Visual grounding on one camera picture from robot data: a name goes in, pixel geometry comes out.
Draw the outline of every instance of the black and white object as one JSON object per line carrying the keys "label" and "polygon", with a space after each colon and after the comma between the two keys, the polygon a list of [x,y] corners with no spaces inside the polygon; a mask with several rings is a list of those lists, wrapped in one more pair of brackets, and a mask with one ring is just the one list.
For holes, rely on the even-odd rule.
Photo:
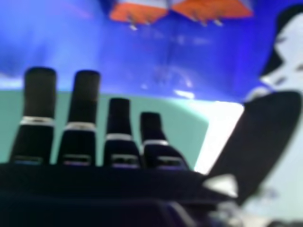
{"label": "black and white object", "polygon": [[49,164],[56,101],[56,72],[31,68],[25,73],[23,117],[9,161],[14,164]]}
{"label": "black and white object", "polygon": [[147,168],[188,170],[183,156],[169,145],[158,113],[141,114],[143,157]]}
{"label": "black and white object", "polygon": [[132,138],[130,101],[112,98],[109,103],[104,166],[115,168],[141,168],[139,150]]}
{"label": "black and white object", "polygon": [[94,166],[96,162],[96,115],[100,74],[77,72],[67,125],[64,129],[57,164]]}
{"label": "black and white object", "polygon": [[245,110],[209,177],[233,175],[236,199],[254,194],[283,154],[301,115],[301,95],[278,92],[245,104]]}

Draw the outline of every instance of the orange container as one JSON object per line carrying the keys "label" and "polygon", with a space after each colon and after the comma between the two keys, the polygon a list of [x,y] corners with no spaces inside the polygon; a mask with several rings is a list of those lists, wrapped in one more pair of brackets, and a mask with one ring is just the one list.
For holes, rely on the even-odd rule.
{"label": "orange container", "polygon": [[252,16],[248,0],[173,0],[171,8],[199,21]]}
{"label": "orange container", "polygon": [[110,18],[134,24],[150,24],[167,15],[166,0],[118,0]]}

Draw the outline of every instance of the blue plastic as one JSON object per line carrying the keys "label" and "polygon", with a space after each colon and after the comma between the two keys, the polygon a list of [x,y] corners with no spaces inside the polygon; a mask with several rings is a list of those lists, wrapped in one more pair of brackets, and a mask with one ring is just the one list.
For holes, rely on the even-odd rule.
{"label": "blue plastic", "polygon": [[97,0],[0,1],[0,89],[21,89],[28,67],[48,66],[60,90],[71,90],[76,71],[94,69],[105,93],[239,102],[260,85],[276,16],[299,2],[258,0],[253,18],[224,27],[171,12],[134,32]]}

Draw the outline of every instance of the orange object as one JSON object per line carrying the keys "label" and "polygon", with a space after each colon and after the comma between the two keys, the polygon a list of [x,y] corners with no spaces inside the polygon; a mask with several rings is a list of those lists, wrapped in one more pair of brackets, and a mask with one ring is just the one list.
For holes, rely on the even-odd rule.
{"label": "orange object", "polygon": [[200,21],[252,16],[248,0],[175,0],[172,9]]}
{"label": "orange object", "polygon": [[110,18],[134,24],[153,23],[168,12],[166,0],[119,0]]}

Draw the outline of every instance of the blue surface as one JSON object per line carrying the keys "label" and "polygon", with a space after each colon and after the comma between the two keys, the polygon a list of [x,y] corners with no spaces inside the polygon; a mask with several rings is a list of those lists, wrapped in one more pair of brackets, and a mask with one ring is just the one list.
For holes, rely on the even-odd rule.
{"label": "blue surface", "polygon": [[134,32],[97,0],[1,0],[0,89],[21,89],[28,67],[48,66],[60,90],[71,90],[77,70],[94,69],[105,93],[241,101],[260,85],[276,16],[299,2],[256,0],[253,18],[224,27],[171,12]]}

